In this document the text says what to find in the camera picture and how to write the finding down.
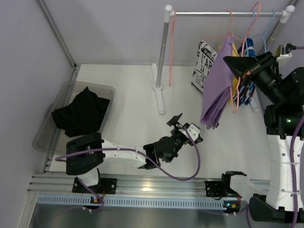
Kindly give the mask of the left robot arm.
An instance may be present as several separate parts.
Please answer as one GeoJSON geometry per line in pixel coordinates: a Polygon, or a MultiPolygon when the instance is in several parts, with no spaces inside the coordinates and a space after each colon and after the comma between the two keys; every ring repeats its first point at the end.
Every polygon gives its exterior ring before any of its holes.
{"type": "Polygon", "coordinates": [[[179,156],[182,146],[196,147],[203,141],[200,128],[195,124],[179,123],[180,115],[172,117],[168,126],[172,127],[170,136],[142,147],[118,146],[94,132],[71,140],[66,144],[66,174],[76,176],[87,187],[100,182],[98,167],[103,163],[120,163],[137,169],[152,170],[160,168],[161,163],[170,163],[179,156]]]}

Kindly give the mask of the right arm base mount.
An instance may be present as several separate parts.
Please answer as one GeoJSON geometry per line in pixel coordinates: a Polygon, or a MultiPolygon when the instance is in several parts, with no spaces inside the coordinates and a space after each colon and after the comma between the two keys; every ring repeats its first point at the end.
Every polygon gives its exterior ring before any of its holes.
{"type": "Polygon", "coordinates": [[[229,183],[225,181],[215,180],[206,181],[205,190],[206,196],[213,198],[235,198],[241,196],[242,199],[249,201],[252,197],[252,193],[249,190],[249,186],[244,182],[229,183]]]}

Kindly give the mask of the pink hanger of black trousers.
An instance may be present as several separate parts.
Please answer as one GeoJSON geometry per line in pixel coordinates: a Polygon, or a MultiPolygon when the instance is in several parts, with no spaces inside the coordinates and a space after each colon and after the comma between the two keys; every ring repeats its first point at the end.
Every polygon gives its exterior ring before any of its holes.
{"type": "Polygon", "coordinates": [[[168,71],[168,74],[169,74],[169,86],[172,85],[175,22],[176,22],[176,11],[173,10],[173,17],[171,18],[171,32],[170,32],[170,57],[169,57],[169,71],[168,71]]]}

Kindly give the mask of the purple trousers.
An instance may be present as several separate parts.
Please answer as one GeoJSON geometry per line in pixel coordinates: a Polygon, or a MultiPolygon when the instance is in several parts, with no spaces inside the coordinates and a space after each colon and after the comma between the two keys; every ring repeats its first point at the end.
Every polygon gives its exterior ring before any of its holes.
{"type": "Polygon", "coordinates": [[[220,117],[230,98],[233,74],[223,58],[233,55],[232,44],[233,38],[228,36],[204,82],[200,122],[208,129],[214,129],[219,125],[220,117]]]}

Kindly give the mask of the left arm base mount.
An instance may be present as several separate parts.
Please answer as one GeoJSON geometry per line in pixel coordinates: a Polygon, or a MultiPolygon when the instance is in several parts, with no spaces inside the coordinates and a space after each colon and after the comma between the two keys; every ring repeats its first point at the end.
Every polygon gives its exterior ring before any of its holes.
{"type": "MultiPolygon", "coordinates": [[[[98,184],[90,186],[89,189],[91,189],[93,192],[96,192],[98,194],[105,193],[109,195],[114,195],[116,193],[116,185],[117,185],[116,178],[100,178],[98,184]]],[[[81,184],[78,178],[75,178],[74,184],[72,186],[72,193],[88,194],[89,191],[81,184]]]]}

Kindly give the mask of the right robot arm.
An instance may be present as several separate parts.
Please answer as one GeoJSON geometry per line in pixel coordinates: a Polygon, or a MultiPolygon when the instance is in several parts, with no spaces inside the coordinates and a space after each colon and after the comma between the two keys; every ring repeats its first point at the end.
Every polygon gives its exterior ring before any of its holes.
{"type": "Polygon", "coordinates": [[[223,58],[243,84],[255,83],[270,100],[264,123],[271,151],[270,185],[263,191],[242,172],[228,172],[229,188],[247,203],[257,222],[304,223],[300,160],[304,145],[304,67],[281,77],[277,58],[267,52],[255,57],[223,58]]]}

